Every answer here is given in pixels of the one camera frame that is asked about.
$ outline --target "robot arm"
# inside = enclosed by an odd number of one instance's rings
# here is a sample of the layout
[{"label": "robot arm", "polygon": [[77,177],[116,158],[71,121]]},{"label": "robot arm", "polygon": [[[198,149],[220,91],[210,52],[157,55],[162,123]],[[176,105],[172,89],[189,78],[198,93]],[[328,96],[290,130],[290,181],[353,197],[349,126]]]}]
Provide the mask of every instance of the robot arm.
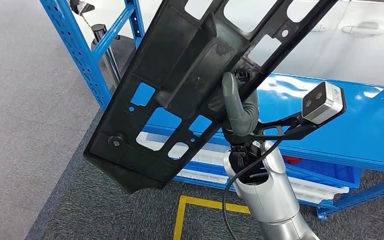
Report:
[{"label": "robot arm", "polygon": [[[343,113],[345,111],[343,92],[340,88],[323,82],[303,99],[305,102],[303,106],[315,107],[315,110],[304,108],[302,112],[282,120],[263,124],[258,122],[259,106],[256,92],[242,104],[238,84],[240,84],[238,74],[234,76],[227,72],[223,75],[223,97],[230,123],[230,126],[223,127],[223,133],[231,144],[231,151],[226,153],[223,165],[227,175],[231,181],[233,180],[232,184],[237,195],[246,202],[252,216],[258,221],[264,239],[318,240],[300,213],[300,205],[286,175],[285,163],[277,145],[282,139],[302,138],[312,132],[308,130],[309,126],[314,130],[320,127],[320,124]],[[342,96],[333,97],[334,101],[329,103],[330,107],[320,100],[321,95],[330,97],[335,96],[335,93],[341,93]],[[319,106],[306,103],[313,102],[311,100]],[[268,141],[273,136],[263,134],[264,129],[275,126],[280,130],[286,125],[290,125],[289,129],[286,132],[279,131],[280,134],[274,137],[277,139],[274,144]],[[224,219],[230,233],[236,239],[226,215]]]}]

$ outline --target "rectangular hole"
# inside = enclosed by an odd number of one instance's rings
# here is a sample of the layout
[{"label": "rectangular hole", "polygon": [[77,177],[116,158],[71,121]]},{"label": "rectangular hole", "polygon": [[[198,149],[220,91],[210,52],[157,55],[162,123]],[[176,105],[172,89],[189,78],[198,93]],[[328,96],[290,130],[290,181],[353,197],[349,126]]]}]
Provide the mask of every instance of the rectangular hole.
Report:
[{"label": "rectangular hole", "polygon": [[276,38],[264,35],[248,54],[248,58],[254,63],[262,66],[282,43]]},{"label": "rectangular hole", "polygon": [[173,160],[179,160],[188,151],[189,146],[186,143],[176,143],[168,152],[168,157]]},{"label": "rectangular hole", "polygon": [[184,6],[184,10],[192,17],[200,20],[212,2],[213,0],[189,0]]},{"label": "rectangular hole", "polygon": [[212,121],[202,115],[199,115],[195,121],[189,126],[189,130],[195,135],[201,135],[210,126]]},{"label": "rectangular hole", "polygon": [[137,106],[146,106],[154,92],[155,89],[153,87],[144,82],[141,82],[137,87],[136,92],[134,93],[130,102]]},{"label": "rectangular hole", "polygon": [[289,127],[290,127],[290,126],[283,126],[283,127],[282,127],[282,131],[283,131],[283,133],[285,133],[286,130],[288,130]]},{"label": "rectangular hole", "polygon": [[307,14],[309,14],[311,9],[313,9],[318,2],[318,0],[294,0],[287,7],[286,15],[292,20],[292,22],[299,23],[303,18],[305,18],[305,16],[307,16]]},{"label": "rectangular hole", "polygon": [[278,129],[276,127],[264,129],[263,134],[266,136],[278,135]]},{"label": "rectangular hole", "polygon": [[[148,122],[146,124],[161,123],[161,122],[166,123],[166,126],[170,126],[171,128],[176,129],[179,126],[179,124],[182,122],[182,120],[178,116],[166,111],[164,108],[158,107],[152,113],[151,117],[148,119]],[[152,134],[152,133],[145,134],[144,130],[142,130],[142,132],[139,135],[137,135],[136,142],[148,149],[151,149],[153,151],[158,151],[163,147],[163,145],[166,143],[167,139],[169,139],[170,136],[171,134],[168,136]]]},{"label": "rectangular hole", "polygon": [[229,0],[224,16],[245,33],[252,32],[277,0]]}]

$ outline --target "blue shelf post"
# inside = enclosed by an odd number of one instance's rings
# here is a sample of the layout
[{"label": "blue shelf post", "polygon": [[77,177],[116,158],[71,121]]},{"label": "blue shelf post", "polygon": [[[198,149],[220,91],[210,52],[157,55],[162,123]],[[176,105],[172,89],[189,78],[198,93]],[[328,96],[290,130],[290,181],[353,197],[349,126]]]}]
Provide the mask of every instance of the blue shelf post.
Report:
[{"label": "blue shelf post", "polygon": [[326,220],[330,214],[371,201],[382,196],[384,196],[384,182],[372,186],[366,190],[357,192],[353,195],[348,195],[347,197],[341,198],[335,202],[335,208],[318,208],[317,217],[319,219]]},{"label": "blue shelf post", "polygon": [[133,33],[134,45],[137,49],[145,36],[145,28],[144,22],[142,21],[142,13],[141,8],[139,6],[139,0],[124,0],[124,2],[126,6],[129,4],[133,4],[134,6],[134,11],[130,15],[130,27]]},{"label": "blue shelf post", "polygon": [[96,102],[101,109],[105,110],[112,96],[102,76],[98,62],[127,20],[130,20],[134,43],[136,47],[139,46],[145,35],[145,30],[138,0],[125,0],[125,9],[93,51],[90,50],[89,44],[80,31],[67,0],[40,0],[40,2]]}]

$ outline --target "perforated shelf upright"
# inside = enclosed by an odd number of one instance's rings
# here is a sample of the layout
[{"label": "perforated shelf upright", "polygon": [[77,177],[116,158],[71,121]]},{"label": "perforated shelf upright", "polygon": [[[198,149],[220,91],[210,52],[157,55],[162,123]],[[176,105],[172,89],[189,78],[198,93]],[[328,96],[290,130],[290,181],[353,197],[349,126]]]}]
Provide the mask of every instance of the perforated shelf upright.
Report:
[{"label": "perforated shelf upright", "polygon": [[[127,20],[129,20],[132,29],[135,46],[138,47],[140,45],[141,40],[145,35],[145,29],[142,21],[139,0],[124,1],[125,9],[93,50],[90,50],[90,43],[86,42],[67,0],[40,0],[40,2],[97,103],[101,109],[105,110],[112,95],[107,88],[98,66],[98,61]],[[288,85],[284,83],[288,82],[288,80],[298,81],[306,86],[312,86],[313,84],[322,81],[322,79],[288,76],[283,74],[271,75],[258,88],[259,97],[264,98],[264,101],[260,100],[260,103],[262,103],[260,105],[261,109],[264,109],[262,112],[270,113],[271,117],[277,119],[289,115],[287,111],[295,111],[297,109],[300,97],[293,95],[285,97],[287,91],[279,94],[279,92],[276,92],[275,90],[276,88],[284,89],[288,90],[290,93],[295,91],[293,88],[287,89]],[[377,136],[376,133],[382,132],[382,134],[384,134],[384,86],[331,81],[344,88],[347,101],[349,100],[349,102],[347,102],[349,111],[338,118],[338,121],[333,121],[331,124],[312,133],[302,141],[285,142],[279,146],[282,154],[309,161],[332,163],[343,165],[344,167],[350,166],[352,167],[350,169],[360,168],[384,171],[384,151],[382,152],[382,149],[378,151],[375,150],[375,148],[384,148],[384,141],[378,141],[376,143],[374,141],[375,139],[371,139]],[[265,121],[270,120],[267,119],[267,116],[260,116],[260,118]],[[343,126],[346,125],[345,122],[349,123],[361,120],[366,121],[363,126],[357,127],[357,129],[355,127],[343,129]],[[376,132],[373,133],[367,131],[370,127],[376,128]],[[322,148],[319,139],[326,136],[330,136],[330,138],[336,136],[338,134],[338,129],[342,129],[341,133],[344,134],[342,139],[349,138],[350,141],[353,141],[352,146],[343,143],[342,145],[330,146],[330,148],[329,146],[327,148]],[[167,125],[166,119],[147,124],[144,130],[162,135],[168,134],[168,132],[171,131],[170,126]],[[214,143],[223,143],[225,140],[223,139],[223,135],[218,132],[214,135],[212,141]],[[208,171],[211,173],[214,173],[215,170],[223,171],[222,168],[215,169],[214,167],[206,167],[205,164],[196,162],[185,169],[203,169],[203,172]],[[209,184],[209,182],[203,180],[188,180],[185,177],[176,177],[175,179],[209,187],[219,188],[221,186],[220,184],[219,186],[215,186],[214,184]],[[326,219],[329,214],[360,203],[365,203],[381,196],[384,196],[384,182],[355,194],[343,194],[340,200],[335,202],[322,201],[319,204],[312,204],[309,202],[302,203],[316,206],[318,217],[320,219]]]}]

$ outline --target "gray carpet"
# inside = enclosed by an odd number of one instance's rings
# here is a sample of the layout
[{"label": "gray carpet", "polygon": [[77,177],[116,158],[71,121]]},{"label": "gray carpet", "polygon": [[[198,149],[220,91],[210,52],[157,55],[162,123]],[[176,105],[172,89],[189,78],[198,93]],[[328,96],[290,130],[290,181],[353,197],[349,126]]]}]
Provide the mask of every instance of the gray carpet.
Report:
[{"label": "gray carpet", "polygon": [[[133,44],[122,39],[112,48],[120,67],[128,61]],[[26,239],[170,240],[180,195],[222,199],[221,190],[175,181],[163,190],[127,195],[83,159],[83,150],[101,116],[98,112]],[[382,181],[384,173],[366,171],[361,186],[365,189]],[[234,193],[227,200],[244,205]],[[384,197],[335,213],[327,221],[316,218],[314,207],[302,205],[301,212],[322,240],[384,240]],[[250,215],[229,212],[228,217],[239,239],[262,239]],[[181,239],[230,239],[221,210],[187,204]]]}]

